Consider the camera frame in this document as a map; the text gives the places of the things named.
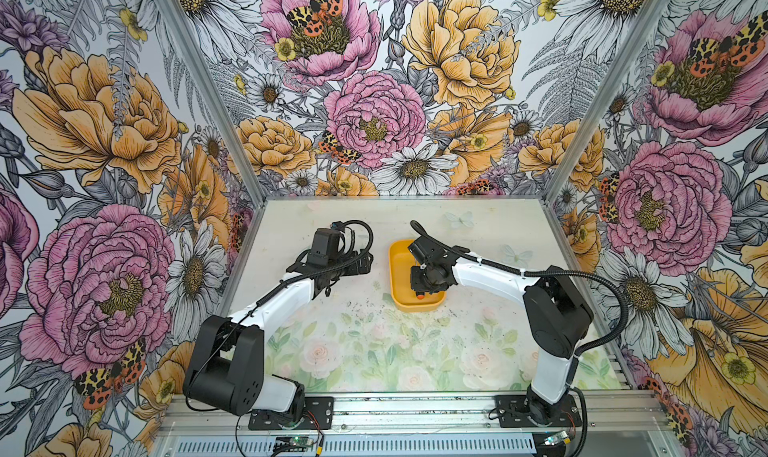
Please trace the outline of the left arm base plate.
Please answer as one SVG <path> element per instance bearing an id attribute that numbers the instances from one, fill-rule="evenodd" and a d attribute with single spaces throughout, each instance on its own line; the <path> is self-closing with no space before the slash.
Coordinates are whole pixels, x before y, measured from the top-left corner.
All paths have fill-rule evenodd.
<path id="1" fill-rule="evenodd" d="M 329 430 L 332 426 L 335 399 L 306 397 L 301 410 L 276 412 L 254 410 L 247 427 L 251 431 Z"/>

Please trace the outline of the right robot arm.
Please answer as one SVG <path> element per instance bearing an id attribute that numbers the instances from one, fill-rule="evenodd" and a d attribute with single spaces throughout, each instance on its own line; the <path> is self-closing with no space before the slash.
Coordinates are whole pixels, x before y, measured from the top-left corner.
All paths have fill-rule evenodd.
<path id="1" fill-rule="evenodd" d="M 587 336 L 594 318 L 572 279 L 593 275 L 556 266 L 544 271 L 512 268 L 426 235 L 410 243 L 408 251 L 416 261 L 410 287 L 417 295 L 464 286 L 522 305 L 539 347 L 538 362 L 526 397 L 512 414 L 537 426 L 552 424 L 562 412 L 576 372 L 578 343 Z"/>

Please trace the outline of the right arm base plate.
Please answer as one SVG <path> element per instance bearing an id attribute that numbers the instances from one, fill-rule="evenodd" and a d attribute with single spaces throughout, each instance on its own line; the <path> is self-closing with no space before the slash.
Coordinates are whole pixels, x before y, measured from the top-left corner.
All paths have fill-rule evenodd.
<path id="1" fill-rule="evenodd" d="M 575 428 L 582 424 L 580 409 L 571 395 L 556 404 L 522 394 L 496 395 L 487 417 L 501 428 Z"/>

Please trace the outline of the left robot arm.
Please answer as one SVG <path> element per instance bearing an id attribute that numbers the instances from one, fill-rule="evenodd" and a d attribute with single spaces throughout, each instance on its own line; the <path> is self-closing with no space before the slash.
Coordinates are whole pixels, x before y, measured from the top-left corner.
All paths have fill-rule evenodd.
<path id="1" fill-rule="evenodd" d="M 361 220 L 334 222 L 315 231 L 311 247 L 287 267 L 279 282 L 252 304 L 201 325 L 182 393 L 202 412 L 220 410 L 241 417 L 272 412 L 295 424 L 306 413 L 305 386 L 265 371 L 266 344 L 302 307 L 344 277 L 371 271 L 372 228 Z"/>

